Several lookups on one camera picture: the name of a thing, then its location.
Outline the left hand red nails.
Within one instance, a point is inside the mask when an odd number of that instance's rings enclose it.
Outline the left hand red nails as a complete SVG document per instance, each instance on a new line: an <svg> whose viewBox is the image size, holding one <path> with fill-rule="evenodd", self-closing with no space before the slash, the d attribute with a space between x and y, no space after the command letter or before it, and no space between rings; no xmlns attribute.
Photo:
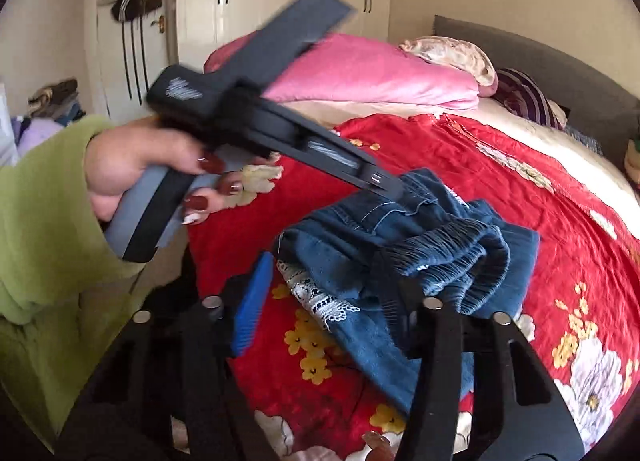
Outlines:
<svg viewBox="0 0 640 461"><path fill-rule="evenodd" d="M192 191L183 201L183 222L201 224L224 208L228 196L242 191L239 172L224 173L213 152L196 139L175 129L163 128L153 117L110 128L93 137L85 154L88 195L94 215L110 221L120 199L151 166L166 166L188 175L213 174L213 188Z"/></svg>

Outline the green sleeved left forearm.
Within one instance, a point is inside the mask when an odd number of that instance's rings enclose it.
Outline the green sleeved left forearm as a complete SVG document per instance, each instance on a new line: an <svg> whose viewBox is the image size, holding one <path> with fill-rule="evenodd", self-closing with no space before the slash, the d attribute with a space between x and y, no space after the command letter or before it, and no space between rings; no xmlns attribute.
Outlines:
<svg viewBox="0 0 640 461"><path fill-rule="evenodd" d="M143 268L113 253L89 201L86 149L105 129L90 115L1 169L1 316L14 325Z"/></svg>

